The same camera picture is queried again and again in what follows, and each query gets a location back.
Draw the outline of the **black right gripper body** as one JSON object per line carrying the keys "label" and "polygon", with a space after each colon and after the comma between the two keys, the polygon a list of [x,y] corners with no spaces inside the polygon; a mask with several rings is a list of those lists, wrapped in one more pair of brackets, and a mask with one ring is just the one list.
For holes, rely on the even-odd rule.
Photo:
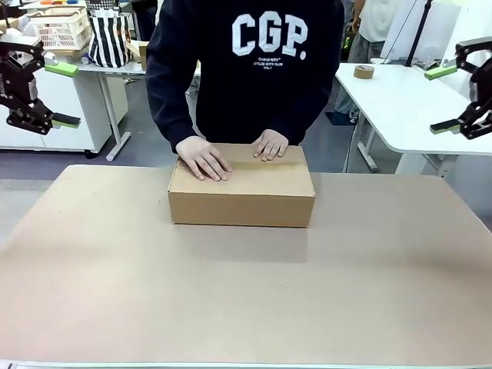
{"label": "black right gripper body", "polygon": [[490,109],[487,104],[491,100],[491,63],[484,63],[471,75],[470,100],[476,110]]}

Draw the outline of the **person's right hand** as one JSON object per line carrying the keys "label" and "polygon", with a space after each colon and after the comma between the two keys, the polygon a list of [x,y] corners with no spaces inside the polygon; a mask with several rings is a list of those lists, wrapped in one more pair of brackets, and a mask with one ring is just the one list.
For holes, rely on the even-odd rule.
{"label": "person's right hand", "polygon": [[232,172],[220,151],[201,137],[188,137],[177,143],[175,149],[179,158],[199,181],[203,181],[205,177],[213,181],[227,181],[228,173]]}

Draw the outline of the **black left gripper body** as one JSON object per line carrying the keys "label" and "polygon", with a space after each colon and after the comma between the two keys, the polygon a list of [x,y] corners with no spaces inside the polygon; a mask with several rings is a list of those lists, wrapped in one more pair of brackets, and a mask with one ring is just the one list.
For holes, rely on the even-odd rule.
{"label": "black left gripper body", "polygon": [[38,53],[4,52],[1,55],[1,104],[10,111],[38,112],[34,72]]}

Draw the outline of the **person's left hand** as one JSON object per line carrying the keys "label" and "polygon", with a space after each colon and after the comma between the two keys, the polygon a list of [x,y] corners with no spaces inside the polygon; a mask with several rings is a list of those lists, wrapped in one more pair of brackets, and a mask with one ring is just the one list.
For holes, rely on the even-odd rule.
{"label": "person's left hand", "polygon": [[254,151],[255,158],[259,158],[261,161],[273,161],[275,158],[284,156],[289,141],[277,131],[266,129],[253,145],[256,146]]}

